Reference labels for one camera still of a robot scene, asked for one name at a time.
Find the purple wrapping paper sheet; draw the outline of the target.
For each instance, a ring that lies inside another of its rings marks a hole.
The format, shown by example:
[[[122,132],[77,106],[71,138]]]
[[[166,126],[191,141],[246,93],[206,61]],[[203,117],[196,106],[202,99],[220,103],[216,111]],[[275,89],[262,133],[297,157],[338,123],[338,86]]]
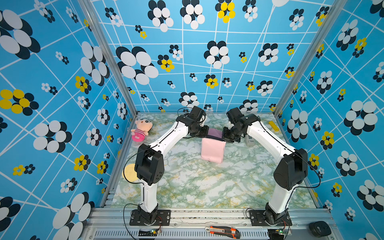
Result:
[[[222,131],[209,129],[208,135],[202,139],[201,158],[205,161],[221,164],[224,159],[226,142]]]

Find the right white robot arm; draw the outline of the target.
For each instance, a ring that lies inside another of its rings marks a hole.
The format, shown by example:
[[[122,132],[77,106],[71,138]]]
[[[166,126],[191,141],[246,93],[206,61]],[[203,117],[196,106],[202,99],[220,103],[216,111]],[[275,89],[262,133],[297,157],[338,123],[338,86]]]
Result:
[[[308,153],[278,138],[254,114],[245,116],[239,108],[233,108],[227,112],[227,117],[232,127],[223,128],[223,139],[226,142],[239,142],[242,136],[252,137],[278,163],[274,171],[276,186],[264,213],[266,222],[275,225],[287,215],[293,193],[308,176]]]

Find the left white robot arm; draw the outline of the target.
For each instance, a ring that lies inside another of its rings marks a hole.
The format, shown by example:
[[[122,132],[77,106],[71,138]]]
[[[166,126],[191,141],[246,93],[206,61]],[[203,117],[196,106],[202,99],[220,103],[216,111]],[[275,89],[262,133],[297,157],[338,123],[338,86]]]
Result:
[[[149,145],[142,144],[138,149],[135,171],[141,186],[139,207],[146,213],[158,208],[157,187],[165,172],[164,158],[180,140],[187,136],[204,138],[209,127],[205,125],[206,112],[193,107],[186,114],[179,115],[171,128]]]

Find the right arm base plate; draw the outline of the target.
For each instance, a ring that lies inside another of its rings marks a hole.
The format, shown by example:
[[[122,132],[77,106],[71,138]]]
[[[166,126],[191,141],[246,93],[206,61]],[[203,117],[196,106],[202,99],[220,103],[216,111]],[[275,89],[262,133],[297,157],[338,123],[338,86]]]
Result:
[[[276,214],[273,210],[248,210],[247,217],[253,227],[291,227],[288,211]]]

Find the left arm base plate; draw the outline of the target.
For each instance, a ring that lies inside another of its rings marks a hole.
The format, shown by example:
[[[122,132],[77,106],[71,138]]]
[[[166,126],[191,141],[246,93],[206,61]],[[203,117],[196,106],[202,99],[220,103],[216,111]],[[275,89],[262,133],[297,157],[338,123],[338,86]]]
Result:
[[[148,213],[141,207],[133,210],[130,218],[130,226],[169,226],[171,210],[159,210],[158,206]]]

